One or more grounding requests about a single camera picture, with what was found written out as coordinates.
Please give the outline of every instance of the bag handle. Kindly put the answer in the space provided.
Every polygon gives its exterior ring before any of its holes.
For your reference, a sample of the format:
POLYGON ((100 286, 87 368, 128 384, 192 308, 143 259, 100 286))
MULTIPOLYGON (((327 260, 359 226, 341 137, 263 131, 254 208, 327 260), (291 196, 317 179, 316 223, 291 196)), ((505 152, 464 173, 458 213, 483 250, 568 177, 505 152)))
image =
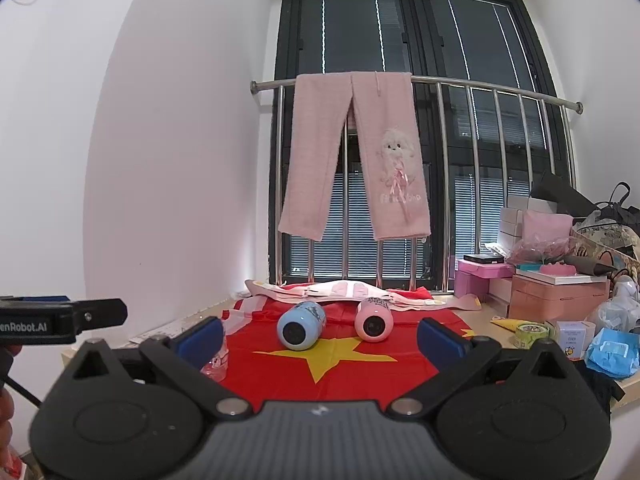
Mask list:
POLYGON ((613 195, 616 193, 616 190, 620 187, 626 187, 626 193, 624 194, 624 196, 617 202, 617 204, 619 206, 622 206, 622 203, 629 198, 629 195, 631 194, 631 186, 629 186, 629 184, 627 184, 626 182, 619 182, 616 184, 616 187, 613 188, 613 191, 611 192, 611 197, 609 198, 609 203, 613 203, 613 195))

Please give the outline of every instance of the yellow star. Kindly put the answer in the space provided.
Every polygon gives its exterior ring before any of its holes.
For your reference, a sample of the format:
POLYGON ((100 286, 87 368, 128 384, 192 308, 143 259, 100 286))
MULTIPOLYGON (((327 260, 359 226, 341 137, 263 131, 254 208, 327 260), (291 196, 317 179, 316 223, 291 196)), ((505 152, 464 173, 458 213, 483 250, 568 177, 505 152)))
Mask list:
POLYGON ((275 352, 255 352, 257 354, 277 355, 282 357, 295 357, 306 359, 314 382, 317 383, 322 376, 340 361, 395 361, 388 355, 361 354, 354 352, 354 348, 362 343, 357 337, 345 337, 342 339, 319 339, 311 348, 303 351, 276 350, 275 352))

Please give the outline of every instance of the window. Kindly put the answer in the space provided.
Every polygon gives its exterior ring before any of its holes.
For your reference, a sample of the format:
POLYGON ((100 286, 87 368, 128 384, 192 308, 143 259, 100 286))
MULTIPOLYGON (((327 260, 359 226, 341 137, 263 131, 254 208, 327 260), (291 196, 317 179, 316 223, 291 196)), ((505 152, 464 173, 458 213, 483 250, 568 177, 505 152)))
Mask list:
MULTIPOLYGON (((554 94, 542 49, 521 0, 283 0, 282 5, 276 79, 293 78, 300 73, 355 70, 412 72, 554 94)), ((437 288, 442 283, 444 208, 450 208, 450 269, 454 267, 455 257, 474 251, 476 236, 472 124, 466 91, 453 86, 444 89, 448 168, 442 167, 443 143, 434 88, 414 85, 433 233, 417 244, 417 285, 427 288, 437 288), (449 204, 444 203, 442 192, 444 171, 449 175, 449 204)), ((285 96, 284 186, 293 93, 293 88, 288 88, 285 96)), ((545 132, 538 102, 523 98, 525 131, 519 99, 507 94, 498 94, 498 99, 505 139, 507 193, 528 194, 529 168, 535 180, 550 169, 551 155, 556 173, 566 176, 559 111, 548 107, 549 132, 545 132), (530 165, 526 138, 529 139, 530 165)), ((471 102, 481 169, 481 241, 484 244, 497 238, 500 208, 504 205, 502 154, 493 93, 473 90, 471 102)), ((314 276, 319 281, 342 276, 342 188, 347 178, 349 278, 373 283, 378 248, 372 238, 356 131, 351 125, 347 138, 348 171, 345 176, 340 149, 327 227, 322 242, 313 245, 314 276)), ((273 193, 273 171, 276 171, 273 163, 271 171, 273 193)), ((273 254, 273 211, 270 218, 270 252, 273 254)), ((306 281, 308 240, 289 235, 282 238, 284 279, 289 283, 306 281)), ((408 287, 411 244, 411 240, 384 241, 383 286, 408 287)))

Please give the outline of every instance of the stack of white boxes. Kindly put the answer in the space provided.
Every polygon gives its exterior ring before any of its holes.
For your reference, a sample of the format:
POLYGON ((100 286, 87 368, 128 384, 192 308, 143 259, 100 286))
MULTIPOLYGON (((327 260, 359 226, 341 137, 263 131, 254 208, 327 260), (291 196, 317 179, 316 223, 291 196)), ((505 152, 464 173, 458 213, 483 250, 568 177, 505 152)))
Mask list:
POLYGON ((522 212, 527 209, 541 213, 555 213, 558 204, 529 196, 509 195, 507 206, 500 209, 500 232, 498 244, 509 253, 514 245, 522 239, 522 212))

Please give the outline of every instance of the green tape roll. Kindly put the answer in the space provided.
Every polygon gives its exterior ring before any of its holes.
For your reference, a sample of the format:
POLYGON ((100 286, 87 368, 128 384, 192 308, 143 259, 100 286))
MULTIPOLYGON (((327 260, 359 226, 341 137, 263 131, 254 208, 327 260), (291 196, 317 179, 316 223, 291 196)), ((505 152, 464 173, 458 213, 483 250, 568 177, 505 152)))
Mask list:
POLYGON ((521 323, 516 327, 517 348, 529 349, 536 339, 549 337, 549 328, 538 323, 521 323))

